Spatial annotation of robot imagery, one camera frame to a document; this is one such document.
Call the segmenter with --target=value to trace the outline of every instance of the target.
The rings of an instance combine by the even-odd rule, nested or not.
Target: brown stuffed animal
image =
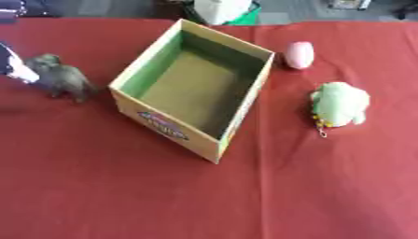
[[[40,55],[28,60],[25,64],[40,76],[34,84],[45,88],[54,98],[68,92],[77,103],[82,103],[89,94],[97,91],[80,70],[74,66],[62,64],[56,55]]]

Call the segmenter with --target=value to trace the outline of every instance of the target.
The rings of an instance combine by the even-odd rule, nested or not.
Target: box label
[[[159,117],[157,114],[149,112],[138,112],[138,115],[144,118],[157,132],[169,137],[188,140],[188,137],[180,132],[175,125]]]

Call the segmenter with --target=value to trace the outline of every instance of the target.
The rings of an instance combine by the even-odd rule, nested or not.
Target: cardboard box
[[[274,53],[180,20],[111,84],[121,113],[219,163]]]

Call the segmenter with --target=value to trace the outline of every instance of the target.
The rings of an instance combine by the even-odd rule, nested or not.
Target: toy keychain
[[[366,120],[370,96],[345,82],[331,82],[313,92],[311,99],[316,129],[321,137],[327,138],[325,128],[341,127],[351,122],[362,124]]]

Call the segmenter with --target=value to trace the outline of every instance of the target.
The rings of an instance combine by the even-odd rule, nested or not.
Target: stuffed animal
[[[313,118],[322,136],[324,127],[341,127],[352,122],[361,124],[366,120],[369,95],[344,82],[323,84],[311,94]]]

